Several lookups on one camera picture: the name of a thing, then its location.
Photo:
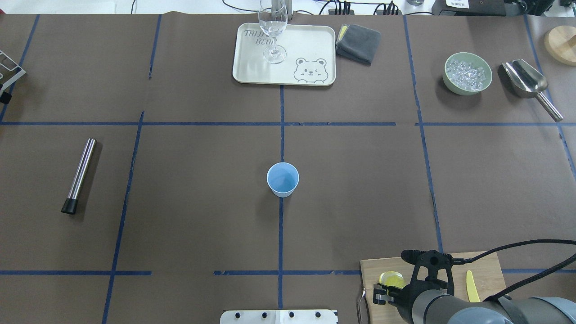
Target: yellow knife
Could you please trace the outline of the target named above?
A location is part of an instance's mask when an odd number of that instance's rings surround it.
[[[470,270],[466,271],[466,291],[468,292],[468,300],[471,303],[480,302],[480,297],[478,296],[478,291],[476,290],[476,284],[474,283],[474,277]]]

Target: wine glass base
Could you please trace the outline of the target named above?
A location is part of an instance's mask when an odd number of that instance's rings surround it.
[[[274,46],[270,45],[264,50],[264,59],[270,64],[278,64],[286,58],[286,49],[280,45],[276,45],[277,53],[273,53]]]

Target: black box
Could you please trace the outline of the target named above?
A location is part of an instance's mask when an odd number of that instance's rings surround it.
[[[437,16],[505,16],[504,0],[468,0],[469,9],[448,6],[446,3],[458,5],[462,0],[436,0],[432,6],[432,14]]]

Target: wine glass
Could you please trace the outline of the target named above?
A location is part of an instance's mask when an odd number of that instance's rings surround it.
[[[268,63],[278,64],[286,58],[286,49],[276,45],[276,37],[286,29],[288,12],[285,0],[260,0],[258,21],[262,31],[272,37],[272,45],[264,50],[264,59]]]

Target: bear drawing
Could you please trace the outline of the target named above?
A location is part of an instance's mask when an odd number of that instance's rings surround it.
[[[306,61],[304,58],[296,60],[294,78],[298,83],[324,83],[328,79],[326,60],[319,58],[316,61]]]

